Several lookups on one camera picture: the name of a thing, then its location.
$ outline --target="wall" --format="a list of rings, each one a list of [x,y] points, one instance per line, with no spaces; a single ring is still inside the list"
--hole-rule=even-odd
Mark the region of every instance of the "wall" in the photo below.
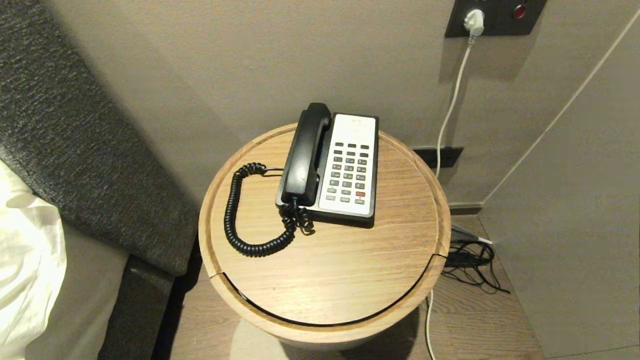
[[[466,40],[452,1],[48,0],[95,73],[196,201],[242,144],[310,101],[435,145]],[[441,182],[479,203],[564,106],[638,1],[549,1],[532,35],[481,38]]]
[[[480,213],[547,357],[640,353],[639,15]]]

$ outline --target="round side table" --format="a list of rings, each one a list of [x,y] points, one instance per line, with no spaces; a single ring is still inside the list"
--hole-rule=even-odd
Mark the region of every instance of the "round side table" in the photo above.
[[[315,222],[284,250],[248,258],[229,245],[223,216],[233,173],[260,162],[282,167],[295,124],[259,136],[220,169],[200,212],[200,251],[216,291],[240,316],[294,346],[357,346],[413,311],[444,266],[451,217],[438,181],[407,146],[380,132],[375,224]],[[275,194],[280,176],[243,181],[238,235],[263,243],[284,229]]]

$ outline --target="telephone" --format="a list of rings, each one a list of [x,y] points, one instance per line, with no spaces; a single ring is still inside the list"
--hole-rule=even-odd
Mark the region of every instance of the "telephone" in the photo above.
[[[373,226],[378,173],[378,117],[336,113],[312,102],[302,111],[284,168],[250,163],[232,178],[225,210],[225,235],[240,253],[266,256],[284,249],[299,227],[313,232],[313,220]],[[285,231],[263,244],[249,244],[236,231],[242,179],[282,170],[275,203]]]

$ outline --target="wall switch plate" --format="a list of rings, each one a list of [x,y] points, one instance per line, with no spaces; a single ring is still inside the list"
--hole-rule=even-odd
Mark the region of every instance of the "wall switch plate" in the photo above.
[[[453,167],[462,154],[464,147],[442,147],[440,149],[440,168]],[[438,165],[438,154],[436,149],[414,149],[413,150],[428,167],[436,168]]]
[[[529,35],[547,0],[456,0],[445,38],[468,37],[465,17],[471,10],[484,12],[482,36]]]

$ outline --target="coiled phone cord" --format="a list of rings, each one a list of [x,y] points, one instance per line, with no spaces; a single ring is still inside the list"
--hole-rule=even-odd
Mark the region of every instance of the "coiled phone cord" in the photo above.
[[[298,201],[294,199],[291,204],[288,204],[287,207],[283,209],[282,223],[284,224],[285,231],[280,236],[262,244],[250,244],[240,239],[236,231],[236,214],[238,204],[240,203],[242,180],[251,175],[263,176],[270,170],[283,169],[268,168],[261,163],[249,163],[237,169],[231,180],[229,200],[227,201],[227,208],[225,209],[225,236],[234,249],[242,255],[251,258],[271,255],[286,248],[293,241],[297,227],[302,231],[308,232],[311,232],[314,227],[311,215],[307,212],[307,209],[299,207]]]

